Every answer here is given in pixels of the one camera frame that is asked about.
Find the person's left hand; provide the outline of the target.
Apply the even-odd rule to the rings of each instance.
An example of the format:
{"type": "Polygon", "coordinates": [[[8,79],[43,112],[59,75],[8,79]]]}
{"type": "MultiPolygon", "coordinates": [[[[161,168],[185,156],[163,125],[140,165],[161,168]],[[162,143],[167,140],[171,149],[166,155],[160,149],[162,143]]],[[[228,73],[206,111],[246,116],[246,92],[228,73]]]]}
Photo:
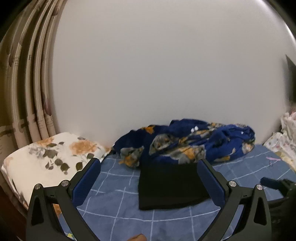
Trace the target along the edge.
{"type": "Polygon", "coordinates": [[[142,233],[135,235],[134,237],[131,237],[128,239],[128,241],[147,241],[147,238],[142,233]]]}

